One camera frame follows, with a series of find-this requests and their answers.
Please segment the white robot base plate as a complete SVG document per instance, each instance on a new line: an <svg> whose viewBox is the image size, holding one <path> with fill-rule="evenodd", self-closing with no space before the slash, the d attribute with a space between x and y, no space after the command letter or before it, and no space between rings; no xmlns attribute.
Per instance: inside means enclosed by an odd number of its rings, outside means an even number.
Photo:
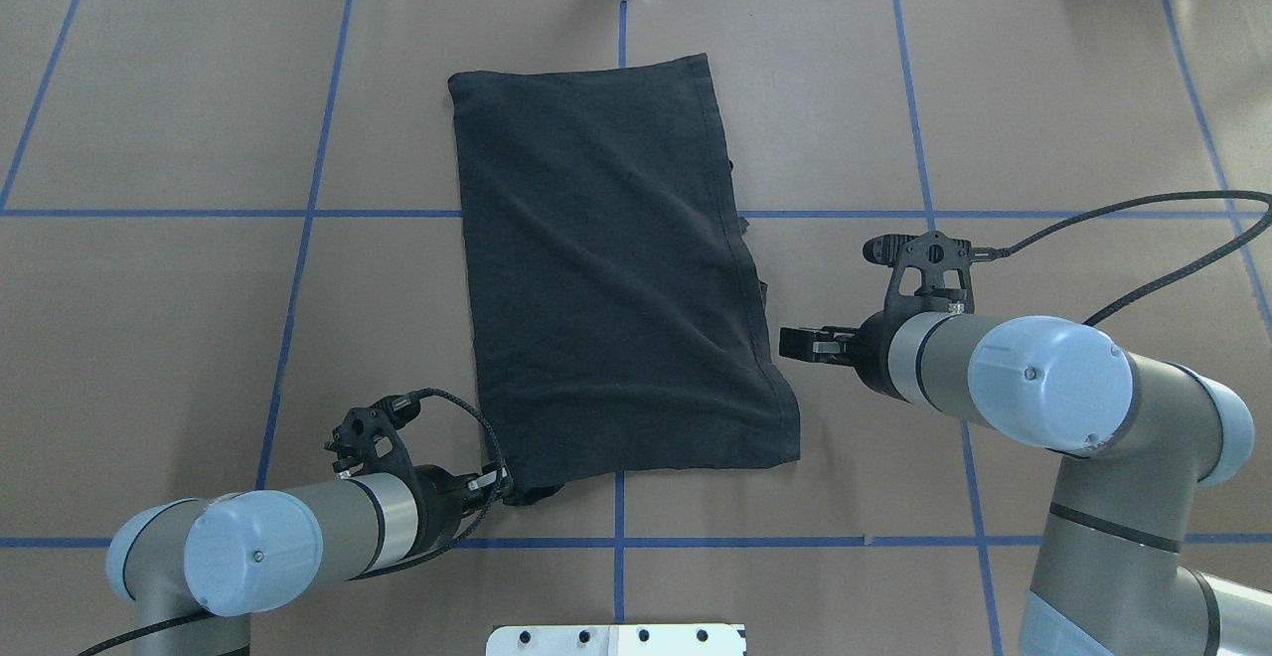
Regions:
<svg viewBox="0 0 1272 656"><path fill-rule="evenodd" d="M745 627L728 623L506 625L486 655L745 655Z"/></svg>

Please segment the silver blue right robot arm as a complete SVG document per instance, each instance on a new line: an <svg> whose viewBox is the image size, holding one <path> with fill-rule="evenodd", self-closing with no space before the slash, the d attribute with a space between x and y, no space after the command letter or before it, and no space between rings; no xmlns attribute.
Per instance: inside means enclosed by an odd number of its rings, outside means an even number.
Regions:
<svg viewBox="0 0 1272 656"><path fill-rule="evenodd" d="M1269 592L1180 557L1196 489L1253 453L1252 411L1233 389L1060 317L784 327L778 352L1058 453L1023 655L1269 652Z"/></svg>

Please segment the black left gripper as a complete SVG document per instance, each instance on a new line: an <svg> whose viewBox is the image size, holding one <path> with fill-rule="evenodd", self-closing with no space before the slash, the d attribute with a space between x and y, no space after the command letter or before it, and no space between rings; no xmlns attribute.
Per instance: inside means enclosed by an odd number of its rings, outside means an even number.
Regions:
<svg viewBox="0 0 1272 656"><path fill-rule="evenodd" d="M416 556L439 549L453 540L463 519L476 515L491 498L513 488L506 467L487 464L481 474L455 475L436 465L416 467L418 492Z"/></svg>

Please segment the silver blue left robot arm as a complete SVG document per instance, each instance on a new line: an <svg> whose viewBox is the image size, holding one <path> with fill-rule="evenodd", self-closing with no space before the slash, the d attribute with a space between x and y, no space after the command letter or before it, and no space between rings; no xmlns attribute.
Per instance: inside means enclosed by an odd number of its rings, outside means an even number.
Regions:
<svg viewBox="0 0 1272 656"><path fill-rule="evenodd" d="M467 538L513 481L505 467L452 475L342 474L294 489L245 489L144 510L109 539L109 589L139 625L89 648L245 655L251 617L343 580L422 564Z"/></svg>

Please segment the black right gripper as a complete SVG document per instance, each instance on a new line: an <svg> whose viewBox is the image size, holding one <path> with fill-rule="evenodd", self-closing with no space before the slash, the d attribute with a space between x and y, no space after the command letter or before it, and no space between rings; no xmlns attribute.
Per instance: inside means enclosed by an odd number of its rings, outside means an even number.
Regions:
<svg viewBox="0 0 1272 656"><path fill-rule="evenodd" d="M876 311L862 325L787 327L778 331L778 356L810 365L854 367L862 384L878 394L903 400L890 378L890 343L904 319Z"/></svg>

